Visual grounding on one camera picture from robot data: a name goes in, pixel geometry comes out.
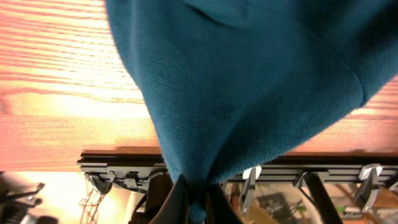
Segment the blue t-shirt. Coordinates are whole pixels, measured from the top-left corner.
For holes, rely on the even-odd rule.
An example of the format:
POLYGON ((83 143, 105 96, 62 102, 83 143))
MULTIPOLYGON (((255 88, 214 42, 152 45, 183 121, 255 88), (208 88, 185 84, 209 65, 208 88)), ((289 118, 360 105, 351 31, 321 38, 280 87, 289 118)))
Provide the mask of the blue t-shirt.
POLYGON ((108 21, 173 180, 201 223, 210 184, 284 154, 397 74, 396 1, 116 0, 108 21))

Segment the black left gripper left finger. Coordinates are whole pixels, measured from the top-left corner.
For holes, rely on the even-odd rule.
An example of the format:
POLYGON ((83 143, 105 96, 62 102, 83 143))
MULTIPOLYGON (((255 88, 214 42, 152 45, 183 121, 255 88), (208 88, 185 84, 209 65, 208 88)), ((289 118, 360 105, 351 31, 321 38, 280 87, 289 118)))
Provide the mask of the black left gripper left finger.
POLYGON ((189 193, 183 175, 180 175, 165 202, 150 224, 188 224, 189 193))

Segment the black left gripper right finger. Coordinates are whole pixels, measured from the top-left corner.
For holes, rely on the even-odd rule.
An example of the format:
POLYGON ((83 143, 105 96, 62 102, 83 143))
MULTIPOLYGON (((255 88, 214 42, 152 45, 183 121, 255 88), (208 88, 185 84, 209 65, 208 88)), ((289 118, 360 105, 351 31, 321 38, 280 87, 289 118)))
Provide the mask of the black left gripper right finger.
POLYGON ((218 184, 209 186, 206 191, 205 211, 205 224, 243 224, 218 184))

